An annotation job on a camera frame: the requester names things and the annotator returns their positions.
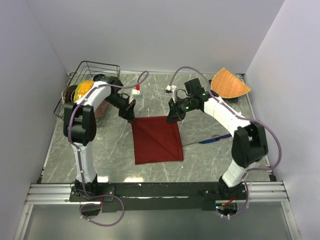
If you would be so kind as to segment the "dark red cloth napkin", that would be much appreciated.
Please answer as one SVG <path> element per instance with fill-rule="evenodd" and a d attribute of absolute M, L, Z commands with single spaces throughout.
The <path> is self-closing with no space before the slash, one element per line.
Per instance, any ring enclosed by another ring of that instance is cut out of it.
<path fill-rule="evenodd" d="M 183 145 L 179 126 L 166 116 L 138 117 L 131 122 L 136 165 L 182 162 Z"/>

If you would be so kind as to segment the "blue handled knife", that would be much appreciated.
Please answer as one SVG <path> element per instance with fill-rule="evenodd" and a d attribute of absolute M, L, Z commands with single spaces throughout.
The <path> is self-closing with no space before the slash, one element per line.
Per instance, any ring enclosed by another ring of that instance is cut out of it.
<path fill-rule="evenodd" d="M 222 139 L 227 139 L 227 138 L 231 138 L 231 137 L 232 137 L 231 134 L 224 134 L 224 135 L 215 134 L 215 135 L 212 135 L 210 138 L 207 138 L 207 139 L 186 143 L 186 144 L 183 145 L 183 147 L 187 147 L 187 146 L 191 146 L 191 145 L 195 145 L 195 144 L 205 145 L 205 144 L 218 142 L 218 141 L 220 141 Z"/>

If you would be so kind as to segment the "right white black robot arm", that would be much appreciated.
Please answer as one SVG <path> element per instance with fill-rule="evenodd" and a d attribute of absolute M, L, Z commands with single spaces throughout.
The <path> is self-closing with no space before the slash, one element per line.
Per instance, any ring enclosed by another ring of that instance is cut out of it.
<path fill-rule="evenodd" d="M 265 127 L 229 107 L 213 90 L 206 91 L 198 78 L 185 82 L 184 86 L 187 93 L 185 98 L 177 96 L 176 86 L 166 87 L 165 91 L 172 94 L 166 121 L 181 122 L 188 112 L 200 110 L 228 131 L 232 137 L 232 161 L 220 177 L 218 187 L 219 195 L 228 200 L 236 194 L 246 171 L 268 153 Z"/>

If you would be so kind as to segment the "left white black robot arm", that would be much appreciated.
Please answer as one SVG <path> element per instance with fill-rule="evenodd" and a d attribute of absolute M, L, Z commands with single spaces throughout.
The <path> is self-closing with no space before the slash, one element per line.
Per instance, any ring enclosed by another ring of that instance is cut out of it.
<path fill-rule="evenodd" d="M 98 74 L 76 87 L 73 102 L 64 106 L 63 134 L 74 152 L 77 176 L 75 191 L 88 201 L 99 195 L 98 176 L 93 164 L 93 140 L 97 133 L 95 111 L 105 101 L 118 108 L 119 117 L 134 123 L 136 101 L 119 93 L 124 86 L 118 77 Z"/>

